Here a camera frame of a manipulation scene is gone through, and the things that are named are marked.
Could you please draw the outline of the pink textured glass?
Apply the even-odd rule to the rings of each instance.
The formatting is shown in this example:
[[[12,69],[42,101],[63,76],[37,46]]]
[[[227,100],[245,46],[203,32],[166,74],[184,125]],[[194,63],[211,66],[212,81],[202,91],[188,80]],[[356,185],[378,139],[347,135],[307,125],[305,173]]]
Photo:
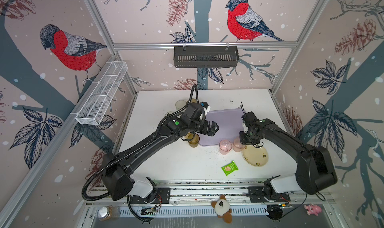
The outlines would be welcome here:
[[[240,141],[240,137],[237,137],[234,142],[233,142],[233,150],[235,152],[241,152],[242,150],[244,150],[247,146],[242,144],[241,141]]]

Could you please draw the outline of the amber textured glass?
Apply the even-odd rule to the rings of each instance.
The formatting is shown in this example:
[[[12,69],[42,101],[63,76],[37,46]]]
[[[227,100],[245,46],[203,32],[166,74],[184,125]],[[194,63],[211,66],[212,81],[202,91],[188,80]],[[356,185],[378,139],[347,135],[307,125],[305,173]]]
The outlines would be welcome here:
[[[198,134],[189,133],[187,136],[187,141],[192,148],[196,148],[199,145],[200,137]]]

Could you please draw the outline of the pink smooth glass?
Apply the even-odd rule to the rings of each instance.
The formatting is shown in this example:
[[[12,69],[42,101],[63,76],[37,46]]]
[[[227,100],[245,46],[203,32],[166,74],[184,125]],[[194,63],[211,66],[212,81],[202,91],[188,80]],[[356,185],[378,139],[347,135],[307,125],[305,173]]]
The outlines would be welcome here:
[[[232,150],[232,143],[229,140],[222,140],[219,143],[219,152],[222,155],[228,154]]]

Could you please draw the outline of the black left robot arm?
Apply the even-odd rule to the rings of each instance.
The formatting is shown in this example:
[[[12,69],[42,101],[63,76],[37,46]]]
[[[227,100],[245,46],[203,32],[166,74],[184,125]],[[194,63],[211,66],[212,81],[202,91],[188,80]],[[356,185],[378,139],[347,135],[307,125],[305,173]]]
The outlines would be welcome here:
[[[134,177],[135,170],[157,151],[188,134],[214,136],[219,126],[206,120],[209,110],[207,102],[190,103],[184,111],[165,116],[156,131],[135,146],[116,155],[106,155],[101,178],[112,200],[130,195],[146,202],[154,201],[157,196],[155,183],[149,177]]]

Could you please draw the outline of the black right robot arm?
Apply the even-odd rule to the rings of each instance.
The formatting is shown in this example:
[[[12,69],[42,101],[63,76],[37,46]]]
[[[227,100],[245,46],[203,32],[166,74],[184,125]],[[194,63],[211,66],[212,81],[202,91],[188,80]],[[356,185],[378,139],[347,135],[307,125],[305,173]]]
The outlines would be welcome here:
[[[245,113],[242,121],[247,128],[240,132],[240,142],[256,147],[267,139],[290,155],[297,163],[296,173],[267,180],[266,195],[302,190],[314,195],[337,183],[338,178],[329,151],[305,144],[270,119],[258,119],[253,112]]]

